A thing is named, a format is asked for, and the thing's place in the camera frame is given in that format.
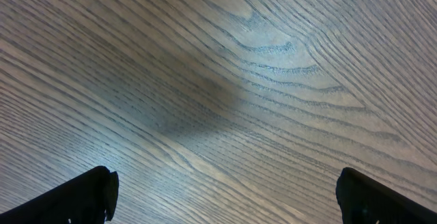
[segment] brown wooden tabletop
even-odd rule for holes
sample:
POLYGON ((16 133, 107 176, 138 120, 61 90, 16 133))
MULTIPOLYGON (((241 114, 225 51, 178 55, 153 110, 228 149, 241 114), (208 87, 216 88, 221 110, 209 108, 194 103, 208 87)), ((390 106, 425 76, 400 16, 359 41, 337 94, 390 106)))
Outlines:
POLYGON ((112 223, 437 211, 437 0, 0 0, 0 212, 105 165, 112 223))

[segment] wood grain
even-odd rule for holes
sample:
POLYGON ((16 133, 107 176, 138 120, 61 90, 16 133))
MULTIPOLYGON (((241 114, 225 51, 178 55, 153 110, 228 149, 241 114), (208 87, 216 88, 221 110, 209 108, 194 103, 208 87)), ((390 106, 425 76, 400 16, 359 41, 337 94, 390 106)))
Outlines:
POLYGON ((96 165, 113 223, 340 223, 343 167, 437 211, 437 0, 0 3, 0 212, 96 165))

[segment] wooden table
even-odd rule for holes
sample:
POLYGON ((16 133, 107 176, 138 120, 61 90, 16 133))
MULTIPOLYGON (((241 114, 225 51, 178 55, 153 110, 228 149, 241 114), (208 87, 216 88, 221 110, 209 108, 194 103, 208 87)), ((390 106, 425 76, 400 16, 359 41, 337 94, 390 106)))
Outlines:
POLYGON ((437 210, 437 0, 0 0, 0 212, 91 169, 113 223, 437 210))

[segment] black object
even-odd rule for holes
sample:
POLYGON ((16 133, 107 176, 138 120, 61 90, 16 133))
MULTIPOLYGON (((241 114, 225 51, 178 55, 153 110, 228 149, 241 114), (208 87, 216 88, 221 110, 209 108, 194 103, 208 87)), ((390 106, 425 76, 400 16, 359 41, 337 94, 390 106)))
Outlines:
POLYGON ((343 169, 335 192, 343 224, 437 223, 437 213, 355 169, 343 169))
POLYGON ((0 223, 101 224, 113 218, 117 198, 117 172, 99 166, 0 214, 0 223))

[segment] wooden surface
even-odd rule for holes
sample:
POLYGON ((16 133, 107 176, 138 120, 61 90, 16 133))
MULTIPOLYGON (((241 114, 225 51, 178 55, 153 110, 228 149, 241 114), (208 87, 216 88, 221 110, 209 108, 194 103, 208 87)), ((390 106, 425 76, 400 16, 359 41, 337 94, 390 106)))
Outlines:
POLYGON ((343 167, 437 210, 437 0, 0 3, 0 212, 96 165, 113 223, 340 223, 343 167))

